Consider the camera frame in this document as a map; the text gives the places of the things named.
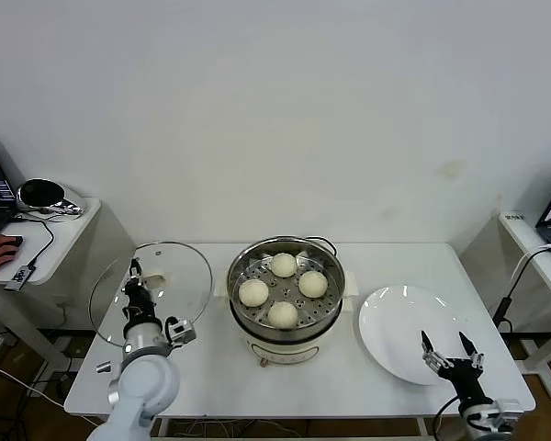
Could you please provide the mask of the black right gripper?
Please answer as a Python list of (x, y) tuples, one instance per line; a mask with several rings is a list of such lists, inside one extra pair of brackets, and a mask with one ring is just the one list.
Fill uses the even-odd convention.
[(426, 332), (421, 331), (422, 359), (431, 370), (438, 370), (437, 375), (440, 378), (453, 385), (460, 406), (485, 404), (486, 395), (478, 382), (482, 373), (484, 354), (476, 349), (475, 344), (463, 332), (458, 334), (468, 359), (445, 358), (434, 350)]

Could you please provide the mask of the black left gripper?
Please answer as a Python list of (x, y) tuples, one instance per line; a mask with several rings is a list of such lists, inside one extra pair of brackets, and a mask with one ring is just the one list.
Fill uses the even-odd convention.
[(161, 325), (155, 314), (155, 303), (152, 301), (151, 293), (142, 285), (142, 269), (138, 258), (132, 258), (130, 261), (129, 278), (124, 287), (124, 294), (129, 298), (128, 304), (122, 309), (127, 326), (144, 323)]

